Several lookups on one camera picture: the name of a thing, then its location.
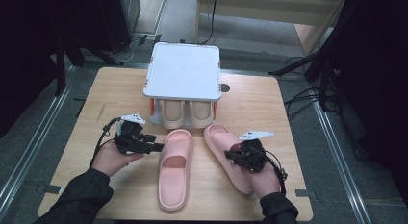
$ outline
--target metal floor strip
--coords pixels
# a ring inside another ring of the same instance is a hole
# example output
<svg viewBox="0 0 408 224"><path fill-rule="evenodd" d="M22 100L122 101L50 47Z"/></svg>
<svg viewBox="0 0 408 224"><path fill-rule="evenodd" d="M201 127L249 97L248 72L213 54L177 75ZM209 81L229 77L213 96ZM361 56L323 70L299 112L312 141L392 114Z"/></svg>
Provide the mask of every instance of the metal floor strip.
<svg viewBox="0 0 408 224"><path fill-rule="evenodd" d="M6 215L7 209L10 206L14 196L16 195L21 183L24 180L28 170L30 169L31 164L33 163L40 146L42 145L45 137L52 124L54 123L55 118L57 117L64 101L71 89L73 79L76 74L76 68L71 66L66 74L66 87L61 92L59 97L55 97L52 101L50 108L45 114L44 118L41 120L36 132L31 138L29 144L27 145L24 153L22 154L20 160L15 166L12 175L9 177L9 180L3 185L0 192L0 223L2 222L4 216Z"/></svg>
<svg viewBox="0 0 408 224"><path fill-rule="evenodd" d="M313 90L312 93L319 94L316 90ZM357 184L355 183L351 175L351 171L348 168L347 162L345 161L342 148L336 139L336 135L334 134L333 128L330 124L330 120L327 117L327 114L320 107L319 103L315 102L314 104L321 128L323 129L324 134L327 138L327 142L330 146L334 161L337 165L337 168L339 169L345 192L347 193L357 221L358 223L372 223Z"/></svg>

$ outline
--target wooden desk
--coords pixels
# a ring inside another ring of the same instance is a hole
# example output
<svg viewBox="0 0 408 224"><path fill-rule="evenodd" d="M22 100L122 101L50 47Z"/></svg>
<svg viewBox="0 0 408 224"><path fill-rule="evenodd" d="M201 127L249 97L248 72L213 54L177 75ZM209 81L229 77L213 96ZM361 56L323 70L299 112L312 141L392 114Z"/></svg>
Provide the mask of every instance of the wooden desk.
<svg viewBox="0 0 408 224"><path fill-rule="evenodd" d="M146 71L140 69L100 69L51 185L66 187L73 177L89 168L102 127L112 118L137 112L145 119L149 117L149 99L142 93L145 77ZM294 194L295 189L305 189L306 186L276 79L221 74L221 80L231 90L223 93L218 101L217 123L225 125L237 136L248 129L274 132L274 136L262 138L264 147L279 158L289 174L286 187L288 198L299 209L297 219L310 220L313 213L309 198ZM144 134L156 135L156 141L161 143L169 133L169 130L150 122L143 127ZM112 177L110 185L115 191L114 197L102 208L97 218L261 220L263 216L256 195L244 196L234 188L205 144L202 129L189 131L193 136L194 152L190 195L183 209L174 213L160 209L157 194L159 153L151 153ZM46 213L58 197L56 194L45 194L38 214Z"/></svg>
<svg viewBox="0 0 408 224"><path fill-rule="evenodd" d="M336 25L343 4L344 0L217 0L216 14L292 23L308 55L327 29ZM214 0L197 0L196 42L200 14L212 14L213 5Z"/></svg>

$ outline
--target black jacket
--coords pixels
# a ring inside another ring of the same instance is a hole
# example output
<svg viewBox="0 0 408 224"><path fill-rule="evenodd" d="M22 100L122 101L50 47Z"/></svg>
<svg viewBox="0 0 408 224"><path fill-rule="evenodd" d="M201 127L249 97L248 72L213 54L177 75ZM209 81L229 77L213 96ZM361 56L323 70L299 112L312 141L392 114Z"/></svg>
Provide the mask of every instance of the black jacket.
<svg viewBox="0 0 408 224"><path fill-rule="evenodd" d="M92 223L99 210L114 194L110 178L90 168L72 179L50 211L38 223ZM282 193L272 193L261 199L263 223L296 223L297 208Z"/></svg>

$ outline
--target shoe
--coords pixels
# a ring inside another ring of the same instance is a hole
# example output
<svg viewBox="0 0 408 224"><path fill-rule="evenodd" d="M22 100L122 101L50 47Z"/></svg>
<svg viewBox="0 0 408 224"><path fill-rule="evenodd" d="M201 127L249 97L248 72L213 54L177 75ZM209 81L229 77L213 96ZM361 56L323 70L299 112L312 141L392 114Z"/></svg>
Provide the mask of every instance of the shoe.
<svg viewBox="0 0 408 224"><path fill-rule="evenodd" d="M205 128L213 123L214 108L212 102L190 101L190 123L194 128Z"/></svg>
<svg viewBox="0 0 408 224"><path fill-rule="evenodd" d="M226 127L213 124L204 130L204 139L234 186L242 193L252 194L254 190L248 178L242 172L242 168L234 164L232 160L228 160L224 154L225 150L229 151L231 147L241 143L238 137L232 134Z"/></svg>
<svg viewBox="0 0 408 224"><path fill-rule="evenodd" d="M189 194L192 158L191 134L182 129L170 132L159 158L159 204L169 212L184 207Z"/></svg>
<svg viewBox="0 0 408 224"><path fill-rule="evenodd" d="M166 129L178 129L184 125L184 101L160 100L161 123Z"/></svg>

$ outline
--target hand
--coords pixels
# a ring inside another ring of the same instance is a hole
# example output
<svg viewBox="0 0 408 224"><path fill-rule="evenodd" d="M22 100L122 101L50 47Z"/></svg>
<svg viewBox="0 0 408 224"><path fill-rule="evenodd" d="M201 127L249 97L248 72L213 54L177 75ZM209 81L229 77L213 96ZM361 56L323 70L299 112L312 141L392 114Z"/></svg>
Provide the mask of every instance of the hand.
<svg viewBox="0 0 408 224"><path fill-rule="evenodd" d="M96 154L91 168L94 168L109 177L114 176L121 168L128 165L130 162L139 160L144 157L144 154L122 154L117 150L116 144L113 141L107 142L100 148Z"/></svg>
<svg viewBox="0 0 408 224"><path fill-rule="evenodd" d="M259 172L252 172L248 169L243 170L243 172L248 177L252 188L259 198L263 198L270 193L280 192L279 179L269 162Z"/></svg>

